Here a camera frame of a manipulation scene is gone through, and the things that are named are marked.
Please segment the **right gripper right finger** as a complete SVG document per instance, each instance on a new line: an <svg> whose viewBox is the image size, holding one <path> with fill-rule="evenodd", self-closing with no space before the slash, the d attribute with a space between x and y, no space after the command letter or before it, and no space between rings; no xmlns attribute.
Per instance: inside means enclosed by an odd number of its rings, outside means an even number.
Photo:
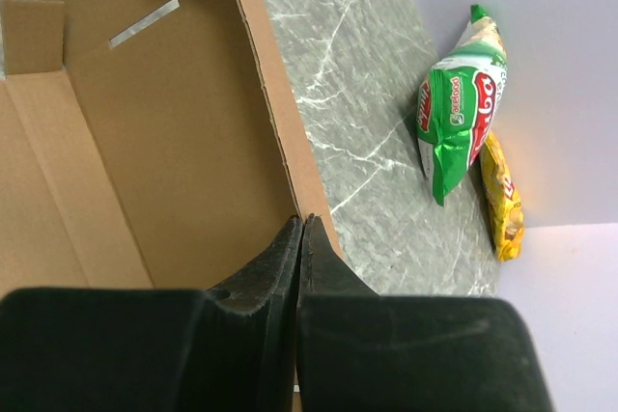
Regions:
<svg viewBox="0 0 618 412"><path fill-rule="evenodd" d="M549 411L527 326L485 297L381 296L335 253L323 220L300 249L296 365L306 411Z"/></svg>

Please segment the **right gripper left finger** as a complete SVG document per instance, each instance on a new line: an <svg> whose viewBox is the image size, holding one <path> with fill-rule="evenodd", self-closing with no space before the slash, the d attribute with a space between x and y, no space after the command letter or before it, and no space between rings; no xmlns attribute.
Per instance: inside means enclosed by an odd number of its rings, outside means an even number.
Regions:
<svg viewBox="0 0 618 412"><path fill-rule="evenodd" d="M5 411L289 411L303 223L208 289L21 288L1 302Z"/></svg>

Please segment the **brown cardboard box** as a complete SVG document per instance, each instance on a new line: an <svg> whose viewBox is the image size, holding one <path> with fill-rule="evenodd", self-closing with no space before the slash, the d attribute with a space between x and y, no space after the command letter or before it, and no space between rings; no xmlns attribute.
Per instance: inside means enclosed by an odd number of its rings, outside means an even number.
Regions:
<svg viewBox="0 0 618 412"><path fill-rule="evenodd" d="M328 206L263 0L3 0L1 302L208 289Z"/></svg>

